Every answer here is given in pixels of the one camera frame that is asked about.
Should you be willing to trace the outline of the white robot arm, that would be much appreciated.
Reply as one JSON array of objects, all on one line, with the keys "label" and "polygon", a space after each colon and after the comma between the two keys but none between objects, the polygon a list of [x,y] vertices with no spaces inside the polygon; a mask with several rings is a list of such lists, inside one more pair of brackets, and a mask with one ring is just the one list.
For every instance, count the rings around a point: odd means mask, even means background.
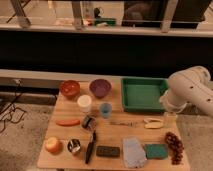
[{"label": "white robot arm", "polygon": [[169,88],[159,98],[166,112],[180,113],[187,103],[213,117],[213,90],[208,87],[210,72],[203,66],[194,66],[173,73],[167,79]]}]

